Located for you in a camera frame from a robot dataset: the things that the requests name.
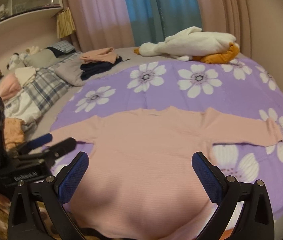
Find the screw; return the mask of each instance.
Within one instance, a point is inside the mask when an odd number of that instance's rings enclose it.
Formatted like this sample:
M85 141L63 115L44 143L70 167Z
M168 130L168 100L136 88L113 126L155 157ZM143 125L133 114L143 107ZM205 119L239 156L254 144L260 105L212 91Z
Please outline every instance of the screw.
M264 186L264 182L261 179L257 180L257 184L259 186Z
M48 176L48 177L46 178L46 181L47 181L47 182L52 182L52 181L54 181L54 179L55 179L54 176Z
M23 180L20 180L19 182L17 182L17 186L21 187L22 185L24 185L24 181Z
M235 182L235 177L233 177L233 176L227 176L227 180L229 181L229 182Z

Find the orange plush toy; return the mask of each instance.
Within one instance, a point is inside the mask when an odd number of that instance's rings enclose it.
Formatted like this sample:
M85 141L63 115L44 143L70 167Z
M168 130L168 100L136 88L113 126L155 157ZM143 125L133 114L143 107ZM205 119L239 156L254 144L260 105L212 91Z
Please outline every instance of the orange plush toy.
M225 53L211 54L204 57L193 56L193 61L200 61L206 64L226 64L233 60L239 53L239 47L232 42L229 44L229 50Z

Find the folded beige clothing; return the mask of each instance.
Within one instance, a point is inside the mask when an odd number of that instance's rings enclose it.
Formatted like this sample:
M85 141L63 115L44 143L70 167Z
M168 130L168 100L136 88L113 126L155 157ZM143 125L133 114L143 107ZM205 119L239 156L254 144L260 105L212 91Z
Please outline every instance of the folded beige clothing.
M15 70L15 76L17 77L21 87L26 86L35 79L36 70L34 67L23 67Z

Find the blue gripper pad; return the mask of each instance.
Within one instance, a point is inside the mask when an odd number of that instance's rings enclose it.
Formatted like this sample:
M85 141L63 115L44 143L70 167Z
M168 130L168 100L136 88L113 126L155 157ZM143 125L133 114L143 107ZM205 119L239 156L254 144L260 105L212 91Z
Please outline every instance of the blue gripper pad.
M211 202L220 205L224 197L223 185L213 173L214 166L201 152L193 155L191 163Z
M88 168L88 162L88 155L84 152L80 152L71 164L63 167L59 172L59 174L64 176L59 183L57 190L58 200L61 205L68 203L71 200L78 184Z
M47 134L45 134L45 135L43 135L41 137L38 137L38 138L28 142L27 143L27 147L30 150L35 150L38 147L41 147L44 144L51 142L52 139L53 139L53 136L50 133L47 133Z

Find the white flower print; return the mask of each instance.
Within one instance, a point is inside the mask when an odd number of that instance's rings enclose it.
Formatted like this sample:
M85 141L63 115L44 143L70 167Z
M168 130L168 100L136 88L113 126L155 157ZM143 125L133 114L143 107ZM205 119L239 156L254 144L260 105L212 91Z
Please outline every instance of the white flower print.
M77 105L78 108L75 110L75 113L80 112L81 110L85 109L85 112L89 112L92 110L96 104L103 105L109 101L111 95L113 95L116 89L110 89L111 86L101 87L97 89L97 91L89 91L85 98L78 101Z
M264 110L259 110L259 114L262 120L264 121L266 121L269 117L271 117L276 123L278 123L279 128L283 135L283 116L278 118L278 114L272 108L269 108L268 114ZM267 154L273 153L275 148L276 148L276 145L266 147ZM278 159L283 163L283 141L280 141L279 143L277 143L277 156L278 156Z
M160 86L164 83L162 77L159 77L166 73L164 65L158 66L158 62L152 62L143 64L139 66L139 70L133 70L130 73L130 77L133 79L128 85L127 88L135 88L134 92L139 93L141 91L146 92L150 85Z
M205 71L204 65L191 65L191 71L181 69L178 71L179 76L185 78L178 81L180 90L188 90L187 96L195 98L200 94L201 89L207 95L214 92L214 87L220 87L222 82L218 77L218 73L214 69Z
M250 75L252 73L252 69L245 65L245 63L238 61L237 59L233 59L228 64L222 64L221 67L225 72L230 72L234 70L233 75L237 80L245 80L246 74Z
M217 166L225 176L234 176L240 182L254 183L259 174L259 163L254 153L246 154L239 163L236 145L216 145L212 148ZM239 202L228 223L226 230L234 228L239 218L243 202Z
M269 74L264 68L260 67L260 66L256 66L257 69L259 69L259 71L261 71L261 73L259 74L261 80L266 84L268 83L269 88L272 91L276 90L276 82L275 79L273 78L273 76L271 74Z

